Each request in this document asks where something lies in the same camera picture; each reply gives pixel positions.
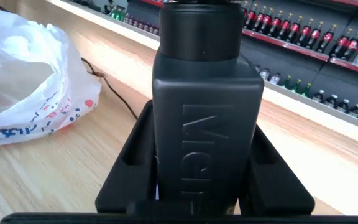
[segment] store shelf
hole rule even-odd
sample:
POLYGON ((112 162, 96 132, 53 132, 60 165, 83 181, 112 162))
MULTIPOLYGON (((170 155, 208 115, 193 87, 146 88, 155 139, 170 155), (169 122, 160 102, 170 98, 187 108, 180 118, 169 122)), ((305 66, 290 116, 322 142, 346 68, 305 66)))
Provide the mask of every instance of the store shelf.
POLYGON ((283 40, 278 40, 276 38, 273 38, 273 37, 269 37, 269 36, 266 36, 264 34, 260 34, 258 32, 254 32, 254 31, 251 31, 251 30, 247 30, 247 29, 243 29, 242 30, 242 33, 244 35, 248 35, 250 37, 254 37, 256 39, 259 39, 259 40, 263 40, 263 41, 266 41, 268 43, 271 43, 271 44, 275 44, 277 46, 281 46, 281 47, 284 47, 286 49, 290 49, 290 50, 293 50, 295 52, 298 52, 298 53, 301 53, 301 54, 304 54, 304 55, 307 55, 307 56, 310 56, 310 57, 313 57, 313 58, 316 58, 318 60, 322 60, 322 61, 325 61, 327 62, 328 59, 329 59, 329 56, 326 55, 326 54, 322 54, 322 53, 319 53, 319 52, 315 52, 314 50, 309 50, 309 49, 306 49, 304 47, 300 47, 300 46, 297 46, 295 44, 291 44, 291 43, 288 43, 288 42, 285 42, 283 40))
POLYGON ((329 62, 358 72, 358 66, 339 58, 331 58, 329 62))

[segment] green bottle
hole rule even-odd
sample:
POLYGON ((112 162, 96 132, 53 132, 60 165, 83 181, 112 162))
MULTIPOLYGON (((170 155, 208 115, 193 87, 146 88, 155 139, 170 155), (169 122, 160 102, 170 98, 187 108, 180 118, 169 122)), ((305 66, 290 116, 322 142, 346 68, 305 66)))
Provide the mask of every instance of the green bottle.
POLYGON ((284 81, 284 85, 282 87, 284 87, 284 88, 289 90, 290 89, 290 84, 291 84, 291 78, 292 78, 291 75, 287 76, 287 78, 284 81))
POLYGON ((303 90, 302 96, 310 98, 310 95, 309 95, 310 88, 311 88, 311 83, 308 83, 306 88, 303 90))
POLYGON ((299 93, 299 87, 300 87, 300 85, 301 85, 301 82, 302 82, 302 80, 298 80, 298 81, 296 82, 295 86, 293 86, 293 88, 292 88, 292 92, 294 92, 294 93, 299 93))

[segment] red bottle label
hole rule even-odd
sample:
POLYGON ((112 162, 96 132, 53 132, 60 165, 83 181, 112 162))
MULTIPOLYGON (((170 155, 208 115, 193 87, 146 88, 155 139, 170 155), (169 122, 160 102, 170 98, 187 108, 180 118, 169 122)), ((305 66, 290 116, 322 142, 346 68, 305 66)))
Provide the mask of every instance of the red bottle label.
POLYGON ((289 26, 290 26, 290 22, 284 21, 284 23, 283 23, 283 29, 288 29, 289 26))
POLYGON ((270 16, 265 16, 264 17, 264 23, 265 24, 270 25, 271 21, 272 21, 272 18, 270 16))
POLYGON ((350 42, 350 44, 349 44, 349 46, 347 48, 357 50, 358 49, 358 42, 356 40, 353 40, 352 42, 350 42))
POLYGON ((253 11, 248 12, 248 19, 250 19, 252 21, 255 19, 255 13, 253 11))
POLYGON ((323 40, 330 42, 333 39, 333 34, 332 33, 327 33, 324 35, 323 40))
POLYGON ((299 25, 298 24, 292 24, 291 30, 294 31, 294 32, 298 32, 299 31, 299 25))
POLYGON ((280 26, 280 24, 281 24, 281 20, 279 19, 279 18, 275 18, 274 20, 273 20, 273 26, 280 26))
POLYGON ((309 32, 310 32, 310 27, 304 27, 302 30, 302 34, 304 35, 309 35, 309 32))
POLYGON ((339 39, 338 45, 345 46, 345 45, 347 45, 348 40, 349 39, 347 37, 342 37, 342 38, 339 39))
POLYGON ((311 33, 311 37, 317 39, 320 36, 320 30, 314 30, 311 33))

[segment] red shelf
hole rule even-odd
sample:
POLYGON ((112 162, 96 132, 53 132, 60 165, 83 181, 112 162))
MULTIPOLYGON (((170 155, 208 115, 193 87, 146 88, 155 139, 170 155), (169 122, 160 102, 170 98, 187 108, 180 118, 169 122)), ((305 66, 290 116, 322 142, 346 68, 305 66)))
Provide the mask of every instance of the red shelf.
POLYGON ((331 58, 329 62, 358 72, 358 66, 339 58, 331 58))
POLYGON ((153 1, 153 0, 142 0, 142 2, 146 2, 146 3, 152 4, 154 6, 162 7, 162 2, 157 2, 157 1, 153 1))
POLYGON ((282 40, 278 40, 276 38, 269 37, 269 36, 266 36, 266 35, 251 31, 251 30, 243 29, 242 33, 245 34, 245 35, 248 35, 250 37, 254 37, 256 39, 263 40, 263 41, 269 42, 271 44, 275 44, 277 46, 281 46, 281 47, 284 47, 286 49, 290 49, 290 50, 293 50, 295 52, 298 52, 298 53, 301 53, 301 54, 304 54, 304 55, 308 55, 310 57, 314 57, 314 58, 316 58, 318 60, 322 60, 322 61, 327 62, 328 59, 329 59, 328 55, 326 55, 326 54, 315 52, 314 50, 309 50, 309 49, 306 49, 304 47, 300 47, 300 46, 297 46, 295 44, 291 44, 291 43, 288 43, 288 42, 285 42, 285 41, 282 41, 282 40))

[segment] white plastic bag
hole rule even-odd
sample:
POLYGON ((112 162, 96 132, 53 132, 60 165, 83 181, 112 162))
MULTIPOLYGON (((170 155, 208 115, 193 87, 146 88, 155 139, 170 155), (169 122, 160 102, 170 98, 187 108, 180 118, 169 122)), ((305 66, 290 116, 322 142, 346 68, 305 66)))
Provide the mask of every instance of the white plastic bag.
POLYGON ((0 145, 71 124, 95 109, 100 89, 64 31, 0 11, 0 145))

